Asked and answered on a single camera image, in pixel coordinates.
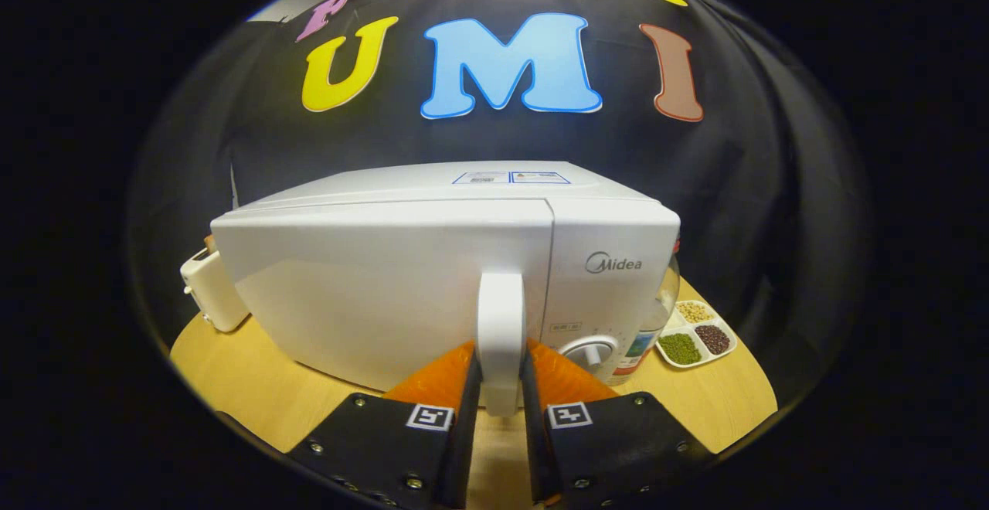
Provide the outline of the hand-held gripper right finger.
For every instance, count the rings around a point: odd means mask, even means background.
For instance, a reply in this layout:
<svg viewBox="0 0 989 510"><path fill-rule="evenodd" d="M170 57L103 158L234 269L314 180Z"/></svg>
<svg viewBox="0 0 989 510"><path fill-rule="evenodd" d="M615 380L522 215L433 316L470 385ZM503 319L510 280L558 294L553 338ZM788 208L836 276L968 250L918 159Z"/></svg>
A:
<svg viewBox="0 0 989 510"><path fill-rule="evenodd" d="M522 366L531 495L544 509L654 509L714 463L652 393L621 394L533 338Z"/></svg>

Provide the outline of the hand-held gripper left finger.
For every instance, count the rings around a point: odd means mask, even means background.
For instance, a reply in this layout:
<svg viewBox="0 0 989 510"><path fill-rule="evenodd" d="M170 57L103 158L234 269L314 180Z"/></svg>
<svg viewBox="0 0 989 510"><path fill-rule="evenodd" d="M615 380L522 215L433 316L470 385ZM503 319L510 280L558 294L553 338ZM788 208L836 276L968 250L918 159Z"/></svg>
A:
<svg viewBox="0 0 989 510"><path fill-rule="evenodd" d="M381 396L349 394L287 459L360 509L463 509L482 379L464 342Z"/></svg>

